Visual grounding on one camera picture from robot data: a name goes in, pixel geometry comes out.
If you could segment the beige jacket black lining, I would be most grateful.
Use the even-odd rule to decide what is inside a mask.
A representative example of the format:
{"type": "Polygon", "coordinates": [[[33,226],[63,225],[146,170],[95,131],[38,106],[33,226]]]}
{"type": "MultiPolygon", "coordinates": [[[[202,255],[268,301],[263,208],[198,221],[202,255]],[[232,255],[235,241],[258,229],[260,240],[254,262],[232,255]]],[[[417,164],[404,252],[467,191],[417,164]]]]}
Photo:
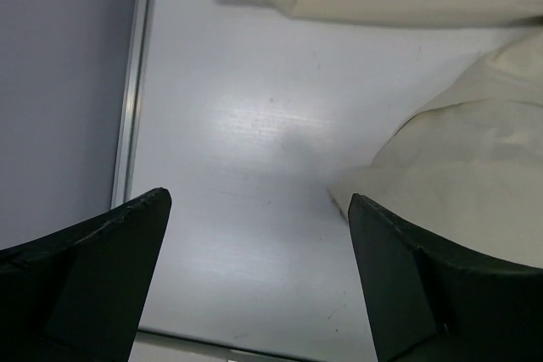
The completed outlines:
{"type": "MultiPolygon", "coordinates": [[[[369,24],[499,24],[542,14],[542,0],[250,1],[299,19],[369,24]]],[[[541,266],[542,35],[481,57],[329,192],[342,210],[359,193],[465,247],[541,266]]]]}

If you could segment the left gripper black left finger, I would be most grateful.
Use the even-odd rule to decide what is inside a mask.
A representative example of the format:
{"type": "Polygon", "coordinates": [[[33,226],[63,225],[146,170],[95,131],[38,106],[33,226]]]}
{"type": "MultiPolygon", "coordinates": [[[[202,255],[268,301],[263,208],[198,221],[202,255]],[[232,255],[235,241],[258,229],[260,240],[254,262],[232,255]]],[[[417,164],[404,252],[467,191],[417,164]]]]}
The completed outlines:
{"type": "Polygon", "coordinates": [[[155,188],[1,252],[3,361],[127,361],[164,240],[155,188]]]}

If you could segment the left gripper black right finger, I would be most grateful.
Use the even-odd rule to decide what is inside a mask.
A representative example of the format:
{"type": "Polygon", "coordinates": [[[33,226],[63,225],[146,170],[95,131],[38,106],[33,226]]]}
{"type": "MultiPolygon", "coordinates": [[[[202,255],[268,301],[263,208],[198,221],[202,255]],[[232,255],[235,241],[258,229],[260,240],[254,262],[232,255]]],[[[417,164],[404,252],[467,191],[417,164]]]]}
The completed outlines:
{"type": "Polygon", "coordinates": [[[379,360],[541,360],[540,269],[465,248],[362,195],[348,221],[379,360]]]}

